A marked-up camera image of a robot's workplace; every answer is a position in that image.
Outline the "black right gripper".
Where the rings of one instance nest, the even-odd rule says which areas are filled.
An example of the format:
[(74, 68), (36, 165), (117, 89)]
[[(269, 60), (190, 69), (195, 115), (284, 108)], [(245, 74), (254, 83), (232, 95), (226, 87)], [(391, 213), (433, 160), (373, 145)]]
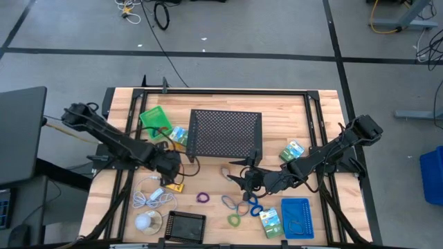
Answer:
[(271, 171), (257, 167), (262, 160), (262, 150), (252, 149), (249, 155), (239, 161), (230, 162), (232, 165), (250, 166), (242, 170), (242, 177), (228, 175), (229, 179), (237, 183), (241, 190), (248, 194), (264, 188), (266, 194), (276, 194), (289, 187), (289, 170)]

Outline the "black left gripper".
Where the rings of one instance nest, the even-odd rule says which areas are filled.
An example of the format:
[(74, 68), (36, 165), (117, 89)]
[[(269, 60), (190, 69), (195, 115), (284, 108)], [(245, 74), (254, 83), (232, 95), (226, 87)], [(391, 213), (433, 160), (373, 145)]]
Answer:
[(162, 176), (160, 185), (171, 185), (179, 173), (181, 156), (177, 151), (160, 150), (154, 157), (155, 170)]

